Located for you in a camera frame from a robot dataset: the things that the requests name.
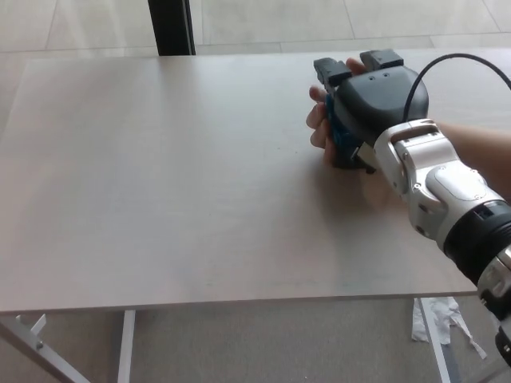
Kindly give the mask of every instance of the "finger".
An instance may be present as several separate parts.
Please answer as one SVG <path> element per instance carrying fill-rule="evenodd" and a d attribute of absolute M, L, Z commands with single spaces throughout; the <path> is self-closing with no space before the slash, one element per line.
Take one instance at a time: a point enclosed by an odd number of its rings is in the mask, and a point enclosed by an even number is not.
<path fill-rule="evenodd" d="M 335 162 L 335 144 L 331 137 L 327 137 L 325 141 L 325 152 L 323 154 L 323 162 L 325 165 L 334 166 Z"/>
<path fill-rule="evenodd" d="M 327 137 L 330 134 L 330 125 L 328 120 L 321 121 L 319 127 L 312 133 L 311 144 L 316 148 L 325 148 Z"/>
<path fill-rule="evenodd" d="M 314 105 L 305 122 L 309 128 L 317 129 L 325 118 L 327 118 L 327 107 L 320 102 Z"/>
<path fill-rule="evenodd" d="M 325 102 L 327 99 L 327 91 L 313 85 L 309 88 L 309 97 L 316 102 Z"/>
<path fill-rule="evenodd" d="M 366 66 L 362 62 L 353 57 L 350 57 L 346 60 L 346 66 L 355 76 L 367 72 Z"/>

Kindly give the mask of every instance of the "white paper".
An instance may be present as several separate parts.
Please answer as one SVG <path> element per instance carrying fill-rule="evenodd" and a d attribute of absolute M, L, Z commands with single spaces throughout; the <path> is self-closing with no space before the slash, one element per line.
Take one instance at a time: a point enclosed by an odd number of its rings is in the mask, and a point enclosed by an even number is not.
<path fill-rule="evenodd" d="M 482 359 L 486 358 L 485 351 L 474 341 L 472 334 L 461 316 L 460 307 L 453 297 L 430 298 L 430 309 L 433 313 L 434 322 L 437 327 L 440 343 L 450 344 L 450 326 L 458 326 L 465 336 L 469 339 L 472 347 L 477 351 Z M 414 300 L 414 313 L 412 322 L 412 339 L 415 341 L 427 342 L 426 327 L 422 318 L 421 309 L 418 300 Z"/>

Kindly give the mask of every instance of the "tiled floor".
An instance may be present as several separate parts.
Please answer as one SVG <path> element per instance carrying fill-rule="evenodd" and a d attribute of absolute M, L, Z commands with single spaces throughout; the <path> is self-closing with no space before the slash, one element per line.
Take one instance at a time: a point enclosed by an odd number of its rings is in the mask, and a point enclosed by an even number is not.
<path fill-rule="evenodd" d="M 510 0 L 190 4 L 198 54 L 511 47 Z M 0 134 L 27 60 L 155 56 L 155 44 L 146 0 L 0 0 Z M 475 298 L 461 301 L 470 329 L 496 357 L 484 309 Z M 43 338 L 92 381 L 113 381 L 110 347 L 118 344 L 112 340 L 119 340 L 120 318 L 50 315 Z M 141 313 L 132 381 L 434 381 L 428 346 L 410 342 L 410 319 L 404 300 Z M 480 368 L 475 352 L 457 335 L 454 340 L 461 375 Z M 1 340 L 0 376 L 2 382 L 55 382 Z"/>

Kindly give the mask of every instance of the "table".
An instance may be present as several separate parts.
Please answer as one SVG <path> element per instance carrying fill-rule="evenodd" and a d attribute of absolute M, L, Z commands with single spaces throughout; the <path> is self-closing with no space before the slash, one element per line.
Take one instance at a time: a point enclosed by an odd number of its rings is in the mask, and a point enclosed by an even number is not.
<path fill-rule="evenodd" d="M 399 53 L 419 70 L 441 52 Z M 475 53 L 511 73 L 511 51 Z M 309 144 L 312 62 L 353 54 L 29 63 L 0 142 L 0 313 L 127 310 L 129 378 L 135 309 L 474 294 L 381 175 L 325 168 Z M 511 117 L 473 62 L 426 85 L 433 118 Z M 29 333 L 11 342 L 40 362 Z"/>

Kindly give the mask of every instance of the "gray floor tile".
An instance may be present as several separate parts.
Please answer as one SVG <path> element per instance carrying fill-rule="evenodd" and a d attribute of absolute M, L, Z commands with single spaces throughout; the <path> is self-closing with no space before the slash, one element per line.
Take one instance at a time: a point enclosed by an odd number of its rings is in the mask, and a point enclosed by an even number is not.
<path fill-rule="evenodd" d="M 501 356 L 495 347 L 495 329 L 489 319 L 488 310 L 479 302 L 477 297 L 456 298 L 456 300 L 475 341 L 488 354 L 488 357 L 483 361 L 459 329 L 453 328 L 451 330 L 451 343 L 461 371 L 461 377 L 467 379 L 481 371 L 484 365 Z M 492 380 L 491 383 L 509 383 L 510 381 L 511 369 L 499 378 Z"/>
<path fill-rule="evenodd" d="M 435 48 L 510 47 L 511 34 L 451 34 L 431 36 Z"/>
<path fill-rule="evenodd" d="M 190 0 L 190 13 L 192 14 L 193 40 L 196 45 L 203 44 L 202 38 L 202 0 Z"/>
<path fill-rule="evenodd" d="M 182 306 L 137 315 L 132 383 L 431 382 L 413 302 Z"/>
<path fill-rule="evenodd" d="M 44 49 L 57 0 L 0 0 L 0 51 Z"/>
<path fill-rule="evenodd" d="M 139 48 L 125 48 L 126 57 L 155 57 L 158 56 L 156 46 L 143 46 Z"/>
<path fill-rule="evenodd" d="M 509 0 L 484 0 L 489 12 L 502 32 L 511 32 L 511 2 Z"/>
<path fill-rule="evenodd" d="M 482 0 L 345 2 L 356 38 L 498 32 Z"/>
<path fill-rule="evenodd" d="M 147 2 L 59 0 L 48 49 L 154 46 Z"/>
<path fill-rule="evenodd" d="M 261 42 L 252 44 L 196 45 L 197 54 L 250 54 L 280 53 L 277 42 Z"/>
<path fill-rule="evenodd" d="M 330 41 L 296 41 L 281 42 L 284 53 L 291 52 L 342 52 L 347 50 L 369 49 L 414 49 L 432 48 L 430 38 L 419 36 L 414 38 L 357 38 L 354 40 Z"/>
<path fill-rule="evenodd" d="M 204 44 L 352 38 L 342 0 L 203 0 Z"/>
<path fill-rule="evenodd" d="M 122 48 L 0 53 L 0 136 L 6 126 L 10 107 L 28 60 L 59 57 L 122 57 L 124 54 Z"/>

